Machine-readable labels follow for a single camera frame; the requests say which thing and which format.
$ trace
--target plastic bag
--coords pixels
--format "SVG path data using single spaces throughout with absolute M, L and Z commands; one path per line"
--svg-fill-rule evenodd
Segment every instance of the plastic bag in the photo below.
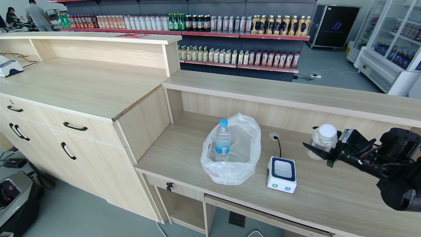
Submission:
M 260 127 L 253 118 L 240 113 L 229 118 L 228 126 L 231 130 L 229 158 L 226 162 L 216 162 L 215 133 L 218 126 L 219 124 L 203 143 L 200 162 L 215 183 L 242 184 L 254 174 L 260 158 Z

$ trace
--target floor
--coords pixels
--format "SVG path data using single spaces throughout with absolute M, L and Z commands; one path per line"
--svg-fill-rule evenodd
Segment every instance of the floor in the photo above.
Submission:
M 322 77 L 312 81 L 299 78 L 293 82 L 383 93 L 365 75 L 357 73 L 358 69 L 346 59 L 344 49 L 336 51 L 332 51 L 331 48 L 311 49 L 305 43 L 301 55 L 298 64 L 300 74 L 305 76 L 318 74 Z
M 21 153 L 11 158 L 24 157 Z M 30 172 L 26 164 L 22 170 Z M 0 179 L 18 172 L 0 167 Z M 247 237 L 258 229 L 265 237 L 283 237 L 283 230 L 260 221 L 246 218 L 245 228 L 228 224 L 229 211 L 218 209 L 210 237 Z M 160 224 L 167 237 L 204 237 L 203 234 L 178 224 Z M 47 190 L 42 198 L 37 221 L 23 237 L 163 237 L 156 223 L 123 210 L 95 195 L 75 188 L 61 180 Z M 250 237 L 260 237 L 255 233 Z

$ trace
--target white lid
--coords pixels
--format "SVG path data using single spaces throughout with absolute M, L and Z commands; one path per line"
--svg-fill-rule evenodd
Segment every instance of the white lid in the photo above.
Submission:
M 323 124 L 319 127 L 319 133 L 324 137 L 331 138 L 336 136 L 336 128 L 331 124 Z

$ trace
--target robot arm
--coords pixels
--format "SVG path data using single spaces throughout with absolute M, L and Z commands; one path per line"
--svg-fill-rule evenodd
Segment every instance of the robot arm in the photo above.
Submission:
M 342 160 L 355 168 L 379 178 L 377 187 L 383 201 L 400 211 L 421 211 L 421 159 L 411 157 L 421 144 L 421 136 L 406 129 L 392 128 L 380 138 L 381 145 L 368 141 L 357 130 L 338 131 L 336 147 L 329 152 L 303 145 L 326 160 L 333 168 Z

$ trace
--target man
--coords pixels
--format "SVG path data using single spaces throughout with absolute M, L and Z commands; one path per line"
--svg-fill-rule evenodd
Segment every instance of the man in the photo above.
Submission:
M 50 18 L 42 7 L 37 6 L 35 0 L 29 0 L 26 7 L 27 18 L 32 19 L 39 31 L 53 31 L 50 25 Z

